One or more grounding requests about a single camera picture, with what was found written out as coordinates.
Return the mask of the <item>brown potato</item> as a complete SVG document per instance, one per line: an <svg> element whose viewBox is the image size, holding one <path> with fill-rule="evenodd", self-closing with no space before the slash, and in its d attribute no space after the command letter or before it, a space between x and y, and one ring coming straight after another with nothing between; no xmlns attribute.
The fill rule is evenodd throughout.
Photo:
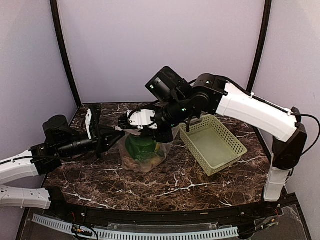
<svg viewBox="0 0 320 240"><path fill-rule="evenodd" d="M122 168L137 173L140 172L140 162L135 161L131 157L124 156L122 158Z"/></svg>

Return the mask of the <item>green pepper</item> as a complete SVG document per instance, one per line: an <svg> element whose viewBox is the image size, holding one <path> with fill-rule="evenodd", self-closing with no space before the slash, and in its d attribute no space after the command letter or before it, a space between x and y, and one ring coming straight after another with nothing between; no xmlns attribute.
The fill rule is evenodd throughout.
<svg viewBox="0 0 320 240"><path fill-rule="evenodd" d="M142 162L156 151L157 142L150 137L130 134L125 140L125 148L132 159Z"/></svg>

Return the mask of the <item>clear zip top bag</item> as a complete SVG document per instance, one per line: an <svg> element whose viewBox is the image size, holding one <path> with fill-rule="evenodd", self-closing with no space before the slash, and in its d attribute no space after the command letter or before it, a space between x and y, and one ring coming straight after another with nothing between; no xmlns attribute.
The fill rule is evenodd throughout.
<svg viewBox="0 0 320 240"><path fill-rule="evenodd" d="M160 143L151 137L141 137L135 129L123 132L124 137L117 142L122 168L135 173L148 173L162 164L174 143Z"/></svg>

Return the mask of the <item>orange yellow mango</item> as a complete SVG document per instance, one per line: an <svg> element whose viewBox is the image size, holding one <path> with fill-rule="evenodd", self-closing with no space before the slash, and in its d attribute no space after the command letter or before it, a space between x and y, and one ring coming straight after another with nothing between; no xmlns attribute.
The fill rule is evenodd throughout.
<svg viewBox="0 0 320 240"><path fill-rule="evenodd" d="M151 166L151 168L155 168L160 165L166 159L166 153L163 149L156 149L154 153L151 154L147 163Z"/></svg>

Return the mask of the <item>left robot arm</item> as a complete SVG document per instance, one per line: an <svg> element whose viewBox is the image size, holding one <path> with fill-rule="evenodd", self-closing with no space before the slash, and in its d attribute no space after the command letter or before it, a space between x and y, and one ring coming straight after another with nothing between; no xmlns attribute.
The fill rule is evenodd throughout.
<svg viewBox="0 0 320 240"><path fill-rule="evenodd" d="M9 187L15 180L37 177L53 172L63 162L73 162L77 155L91 151L96 155L107 152L124 135L113 128L92 130L81 134L76 130L49 129L45 142L0 162L0 206L51 209L60 218L71 213L64 196L58 188Z"/></svg>

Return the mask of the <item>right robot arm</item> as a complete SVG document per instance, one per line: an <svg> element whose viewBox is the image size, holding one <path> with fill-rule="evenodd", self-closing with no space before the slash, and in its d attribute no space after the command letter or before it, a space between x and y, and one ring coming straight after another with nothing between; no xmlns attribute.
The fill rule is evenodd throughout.
<svg viewBox="0 0 320 240"><path fill-rule="evenodd" d="M264 186L263 200L255 213L266 217L275 208L281 192L300 158L308 151L304 115L296 108L283 108L255 96L231 79L201 74L193 84L174 74L157 73L146 88L164 106L143 109L138 127L151 128L157 135L202 113L231 117L268 132L273 137L272 161Z"/></svg>

